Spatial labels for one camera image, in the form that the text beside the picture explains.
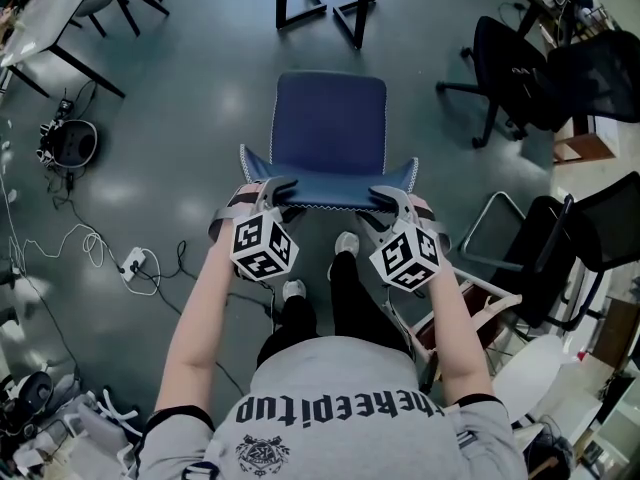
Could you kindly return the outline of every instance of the shirt sleeve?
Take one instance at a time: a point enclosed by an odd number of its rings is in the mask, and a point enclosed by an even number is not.
[[[147,422],[138,453],[140,480],[179,480],[200,465],[213,437],[209,415],[195,406],[155,413]]]
[[[458,446],[474,480],[520,480],[528,477],[507,410],[497,398],[469,395],[460,399],[453,418]]]

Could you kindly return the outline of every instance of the person's right arm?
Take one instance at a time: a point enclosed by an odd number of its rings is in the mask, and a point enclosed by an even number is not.
[[[424,200],[413,195],[411,199],[414,205],[429,209]],[[467,395],[493,396],[484,351],[458,281],[449,261],[442,257],[441,263],[442,270],[429,282],[429,293],[445,399],[454,404]]]

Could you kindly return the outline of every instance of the forearm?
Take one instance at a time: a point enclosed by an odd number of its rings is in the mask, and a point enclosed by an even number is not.
[[[184,405],[185,400],[208,409],[211,381],[224,322],[224,308],[233,275],[229,244],[233,225],[225,223],[176,327],[165,364],[156,410]],[[178,392],[191,386],[193,393]]]
[[[447,402],[474,393],[492,394],[484,351],[448,261],[429,283],[429,292]]]

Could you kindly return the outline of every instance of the black pants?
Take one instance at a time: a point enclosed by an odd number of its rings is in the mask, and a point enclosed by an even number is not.
[[[373,301],[360,283],[356,260],[349,252],[338,254],[331,267],[331,303],[336,336],[351,336],[389,347],[409,356],[402,333]],[[319,338],[316,314],[308,300],[289,297],[282,310],[282,327],[274,332],[258,354],[258,366],[285,348]]]

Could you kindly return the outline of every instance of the gray floor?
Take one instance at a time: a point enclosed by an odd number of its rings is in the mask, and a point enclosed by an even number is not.
[[[457,55],[459,48],[471,45],[480,16],[497,17],[501,2],[515,0],[379,0],[360,52],[347,43],[330,14],[276,32],[275,0],[165,0],[171,11],[167,19],[131,1],[142,30],[139,38],[113,5],[98,15],[106,39],[82,20],[84,29],[69,28],[61,40],[127,93],[121,100],[98,90],[85,117],[98,127],[102,149],[73,193],[79,214],[97,227],[120,261],[134,246],[148,247],[158,254],[163,272],[171,272],[176,245],[185,239],[186,266],[198,271],[210,245],[206,230],[211,215],[243,181],[238,145],[244,142],[268,154],[275,84],[290,69],[346,71],[385,80],[388,165],[419,157],[416,192],[429,201],[454,240],[491,192],[506,190],[526,209],[535,196],[549,191],[550,134],[532,130],[528,140],[516,143],[499,126],[489,147],[474,151],[470,140],[482,130],[486,101],[461,93],[439,98],[434,91],[441,78],[474,81],[472,66]],[[331,6],[350,0],[326,1]],[[305,0],[290,0],[292,12],[304,5]],[[517,22],[512,9],[504,12],[507,20]],[[36,239],[55,252],[77,221],[69,208],[55,211],[46,193],[45,171],[34,154],[38,126],[52,117],[65,87],[75,96],[86,79],[46,53],[25,69],[52,98],[12,81],[0,107],[3,140],[12,142],[12,158],[4,158],[5,178],[8,188],[19,192],[12,213],[20,240]],[[501,114],[499,124],[505,119]],[[502,225],[507,220],[498,216],[488,227],[495,238],[484,240],[488,249],[499,252],[508,242],[503,229],[508,226]],[[6,217],[0,225],[7,236]],[[294,274],[307,283],[325,332],[331,327],[325,275],[332,244],[350,226],[349,215],[318,212],[309,214],[295,232],[302,252]],[[82,252],[82,237],[81,232],[70,237],[59,260],[46,259],[29,246],[29,275],[43,290],[87,384],[110,385],[118,400],[137,404],[148,415],[176,315],[157,296],[130,294],[108,261],[95,269]],[[469,267],[455,254],[451,258]],[[374,288],[379,279],[364,255],[361,265],[365,284],[382,302],[381,290]],[[151,263],[146,268],[153,270]],[[143,281],[135,286],[150,288]],[[182,306],[191,286],[189,278],[178,276],[163,281],[161,288]],[[236,281],[233,290],[268,301],[266,291],[246,282]],[[20,329],[8,324],[1,331],[14,372],[27,373],[43,358],[55,375],[68,371],[72,363],[55,328],[24,281],[14,292],[3,293],[7,302],[16,303],[23,321]],[[396,299],[408,320],[428,311],[427,303],[411,295]],[[259,306],[230,300],[220,361],[245,390],[269,329]],[[238,399],[224,376],[218,380],[216,423]]]

